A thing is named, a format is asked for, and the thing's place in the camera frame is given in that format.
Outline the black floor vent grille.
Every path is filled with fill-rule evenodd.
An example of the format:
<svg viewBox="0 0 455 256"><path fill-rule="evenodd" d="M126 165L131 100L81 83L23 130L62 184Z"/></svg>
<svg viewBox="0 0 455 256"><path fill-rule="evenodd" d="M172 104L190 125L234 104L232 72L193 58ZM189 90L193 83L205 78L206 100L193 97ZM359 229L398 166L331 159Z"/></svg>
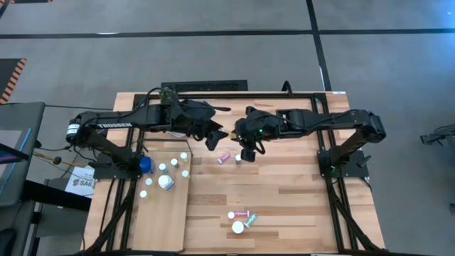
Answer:
<svg viewBox="0 0 455 256"><path fill-rule="evenodd" d="M188 82L162 82L161 88L176 92L248 91L247 80L208 80Z"/></svg>

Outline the wooden shelf board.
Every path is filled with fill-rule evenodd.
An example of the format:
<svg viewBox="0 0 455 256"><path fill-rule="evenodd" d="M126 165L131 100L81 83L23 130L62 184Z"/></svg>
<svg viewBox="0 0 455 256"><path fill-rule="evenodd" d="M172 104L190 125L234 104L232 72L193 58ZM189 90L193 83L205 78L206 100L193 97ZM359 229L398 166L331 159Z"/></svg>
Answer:
<svg viewBox="0 0 455 256"><path fill-rule="evenodd" d="M191 170L191 154L183 160L179 151L151 151L155 172L144 174L137 184L134 199L133 223L130 229L129 246L133 250L170 251L183 250L188 191L190 180L182 176L182 171ZM172 159L178 159L180 166L171 165ZM167 175L175 184L167 191L159 186L158 179L165 175L159 170L159 164L168 167ZM153 186L147 186L145 180L152 178ZM148 198L141 198L140 191L147 191Z"/></svg>

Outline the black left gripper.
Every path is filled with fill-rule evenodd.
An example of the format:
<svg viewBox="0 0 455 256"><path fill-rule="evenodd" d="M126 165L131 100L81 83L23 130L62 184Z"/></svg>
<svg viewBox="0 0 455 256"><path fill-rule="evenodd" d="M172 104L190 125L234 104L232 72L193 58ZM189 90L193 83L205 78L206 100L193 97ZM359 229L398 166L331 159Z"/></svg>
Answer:
<svg viewBox="0 0 455 256"><path fill-rule="evenodd" d="M213 121L215 108L207 102L183 100L176 103L176 132L205 138L211 132L230 134L223 125Z"/></svg>

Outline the green cactus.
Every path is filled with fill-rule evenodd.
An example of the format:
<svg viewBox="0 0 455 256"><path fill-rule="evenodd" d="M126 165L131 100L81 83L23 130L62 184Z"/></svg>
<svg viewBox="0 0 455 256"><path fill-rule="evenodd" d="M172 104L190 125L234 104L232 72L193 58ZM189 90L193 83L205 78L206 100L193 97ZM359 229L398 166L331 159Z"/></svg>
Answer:
<svg viewBox="0 0 455 256"><path fill-rule="evenodd" d="M178 94L169 87L159 89L159 98L164 104L179 102Z"/></svg>

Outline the blue TUMS bottle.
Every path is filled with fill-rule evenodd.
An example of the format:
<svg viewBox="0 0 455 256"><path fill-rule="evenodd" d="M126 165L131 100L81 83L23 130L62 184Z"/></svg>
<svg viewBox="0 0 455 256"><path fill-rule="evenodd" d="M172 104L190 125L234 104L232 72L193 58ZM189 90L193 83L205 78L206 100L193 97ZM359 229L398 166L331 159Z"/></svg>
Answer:
<svg viewBox="0 0 455 256"><path fill-rule="evenodd" d="M139 167L143 174L153 174L155 172L155 163L150 156L143 156L140 159Z"/></svg>

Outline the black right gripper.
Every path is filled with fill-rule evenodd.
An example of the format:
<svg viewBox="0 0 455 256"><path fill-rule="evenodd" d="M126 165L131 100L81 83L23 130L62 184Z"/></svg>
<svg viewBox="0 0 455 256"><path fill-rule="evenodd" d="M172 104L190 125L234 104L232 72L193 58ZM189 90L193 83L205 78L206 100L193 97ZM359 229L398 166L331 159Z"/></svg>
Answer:
<svg viewBox="0 0 455 256"><path fill-rule="evenodd" d="M245 148L262 148L264 121L264 117L237 120L235 130L231 131L231 140L239 142Z"/></svg>

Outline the white melatonin bottle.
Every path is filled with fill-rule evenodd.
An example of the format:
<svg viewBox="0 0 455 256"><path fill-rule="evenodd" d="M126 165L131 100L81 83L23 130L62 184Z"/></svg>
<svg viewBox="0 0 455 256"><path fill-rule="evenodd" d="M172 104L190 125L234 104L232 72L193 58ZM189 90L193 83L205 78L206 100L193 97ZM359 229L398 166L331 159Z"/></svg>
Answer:
<svg viewBox="0 0 455 256"><path fill-rule="evenodd" d="M171 178L171 176L165 174L159 177L158 183L163 190L167 191L175 184L175 181Z"/></svg>

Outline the black orange striped floor mat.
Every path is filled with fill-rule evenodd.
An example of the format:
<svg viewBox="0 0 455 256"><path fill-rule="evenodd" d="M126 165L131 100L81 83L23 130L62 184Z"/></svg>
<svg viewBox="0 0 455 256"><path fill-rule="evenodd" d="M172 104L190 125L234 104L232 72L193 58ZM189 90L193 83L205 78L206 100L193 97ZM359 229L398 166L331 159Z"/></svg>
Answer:
<svg viewBox="0 0 455 256"><path fill-rule="evenodd" d="M26 61L25 58L0 58L0 105L9 101Z"/></svg>

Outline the black aluminium table frame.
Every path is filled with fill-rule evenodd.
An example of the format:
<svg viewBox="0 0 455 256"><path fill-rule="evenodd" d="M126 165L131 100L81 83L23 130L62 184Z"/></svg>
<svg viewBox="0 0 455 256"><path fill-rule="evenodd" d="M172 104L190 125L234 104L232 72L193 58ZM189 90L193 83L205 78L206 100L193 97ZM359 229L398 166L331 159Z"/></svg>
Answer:
<svg viewBox="0 0 455 256"><path fill-rule="evenodd" d="M315 113L350 110L347 97L334 92L204 92L186 93L215 107L214 120L231 132L246 109L274 114L277 110L305 109ZM242 147L228 136L209 151L205 142L186 137L194 156L186 211L183 250L133 250L129 246L137 179L98 181L92 197L83 255L328 255L367 256L385 252L370 189L352 170L363 166L361 148L343 167L342 177L322 176L318 153L341 145L355 131L334 129L296 139L263 141L265 154L254 162L235 162ZM151 151L190 153L185 142L140 142L139 138L176 139L166 133L114 129L107 139L118 146ZM219 164L225 152L231 157ZM248 210L256 221L241 234L232 223L249 217L228 218L229 212Z"/></svg>

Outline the white printed paper sheet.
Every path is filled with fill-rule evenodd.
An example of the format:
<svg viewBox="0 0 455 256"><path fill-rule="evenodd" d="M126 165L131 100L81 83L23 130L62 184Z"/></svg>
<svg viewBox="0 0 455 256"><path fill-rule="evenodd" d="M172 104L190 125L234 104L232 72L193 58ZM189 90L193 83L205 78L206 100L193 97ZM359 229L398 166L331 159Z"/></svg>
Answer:
<svg viewBox="0 0 455 256"><path fill-rule="evenodd" d="M75 167L68 179L65 192L92 198L95 189L94 172L90 166Z"/></svg>

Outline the grey cart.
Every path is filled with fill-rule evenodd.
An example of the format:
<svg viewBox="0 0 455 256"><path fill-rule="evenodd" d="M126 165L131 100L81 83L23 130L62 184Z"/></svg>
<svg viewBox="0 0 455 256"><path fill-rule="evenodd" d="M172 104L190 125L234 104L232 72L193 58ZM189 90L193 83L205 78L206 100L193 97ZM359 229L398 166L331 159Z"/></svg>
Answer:
<svg viewBox="0 0 455 256"><path fill-rule="evenodd" d="M0 207L19 202L45 104L0 105Z"/></svg>

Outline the black tripod leg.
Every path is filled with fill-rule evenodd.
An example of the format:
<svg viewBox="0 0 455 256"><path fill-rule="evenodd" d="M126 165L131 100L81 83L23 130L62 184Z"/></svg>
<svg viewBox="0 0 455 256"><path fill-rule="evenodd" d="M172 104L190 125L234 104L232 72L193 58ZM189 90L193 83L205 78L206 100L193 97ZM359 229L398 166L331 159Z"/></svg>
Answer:
<svg viewBox="0 0 455 256"><path fill-rule="evenodd" d="M432 133L421 135L420 140L425 145L437 142L441 144L443 139L455 139L455 123L436 128Z"/></svg>

